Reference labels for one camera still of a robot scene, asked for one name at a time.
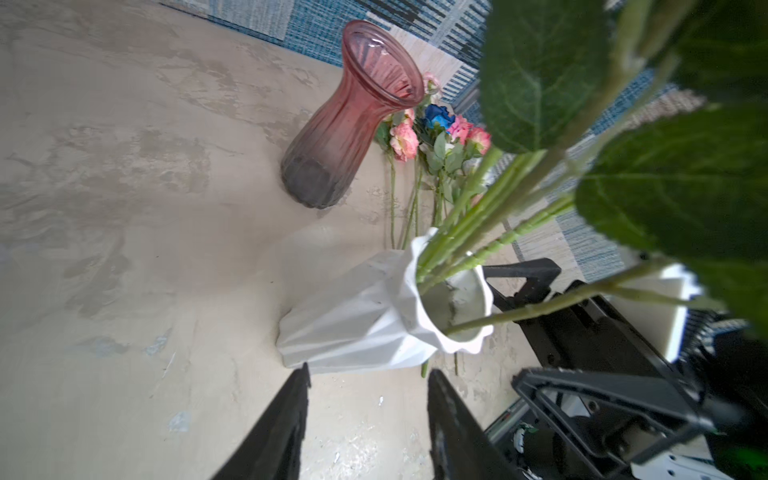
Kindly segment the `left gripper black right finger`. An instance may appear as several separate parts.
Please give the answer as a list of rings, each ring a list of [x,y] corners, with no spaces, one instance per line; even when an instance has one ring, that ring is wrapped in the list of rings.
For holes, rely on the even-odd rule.
[[[517,479],[440,370],[428,376],[430,456],[435,479]]]

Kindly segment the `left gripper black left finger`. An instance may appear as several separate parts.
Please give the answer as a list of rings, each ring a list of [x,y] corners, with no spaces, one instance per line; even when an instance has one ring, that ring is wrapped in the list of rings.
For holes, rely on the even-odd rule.
[[[300,477],[311,377],[309,366],[294,370],[215,479]]]

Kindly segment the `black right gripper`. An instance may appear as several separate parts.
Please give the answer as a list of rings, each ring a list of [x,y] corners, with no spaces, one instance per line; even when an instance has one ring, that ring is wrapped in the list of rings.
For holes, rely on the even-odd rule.
[[[763,479],[767,345],[695,310],[668,360],[595,296],[521,323],[538,366],[487,431],[515,479]]]

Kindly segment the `white ribbed ceramic vase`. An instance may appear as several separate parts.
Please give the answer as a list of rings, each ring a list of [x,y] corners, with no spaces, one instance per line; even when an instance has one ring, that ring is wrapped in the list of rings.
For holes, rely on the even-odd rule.
[[[279,322],[284,366],[360,373],[417,367],[437,352],[479,353],[493,326],[447,330],[491,314],[493,294],[482,269],[418,291],[417,260],[436,232],[372,256],[295,305]]]

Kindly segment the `white and pale blue rose stem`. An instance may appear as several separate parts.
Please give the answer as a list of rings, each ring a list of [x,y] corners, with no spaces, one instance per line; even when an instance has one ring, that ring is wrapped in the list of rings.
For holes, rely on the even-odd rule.
[[[475,207],[461,200],[430,241],[427,288],[481,260],[478,242],[553,171],[597,232],[677,260],[703,281],[767,265],[767,5],[763,1],[496,1],[479,100],[511,175]],[[644,70],[701,95],[691,113],[603,133],[585,161],[567,150]]]

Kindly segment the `red ribbed glass vase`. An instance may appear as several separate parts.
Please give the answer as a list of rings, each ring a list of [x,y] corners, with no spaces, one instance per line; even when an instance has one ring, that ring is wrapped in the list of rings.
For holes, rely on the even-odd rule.
[[[383,119],[416,106],[422,75],[408,52],[382,28],[349,22],[342,34],[341,82],[290,143],[281,180],[298,203],[336,205],[352,183]]]

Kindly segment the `large blush pink rose stem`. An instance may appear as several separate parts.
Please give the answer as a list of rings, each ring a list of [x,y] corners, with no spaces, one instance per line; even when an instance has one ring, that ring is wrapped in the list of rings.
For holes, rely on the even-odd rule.
[[[574,199],[598,233],[649,259],[547,303],[522,321],[598,293],[653,302],[629,282],[679,263],[706,295],[767,331],[767,108],[729,104],[620,133],[579,181]]]

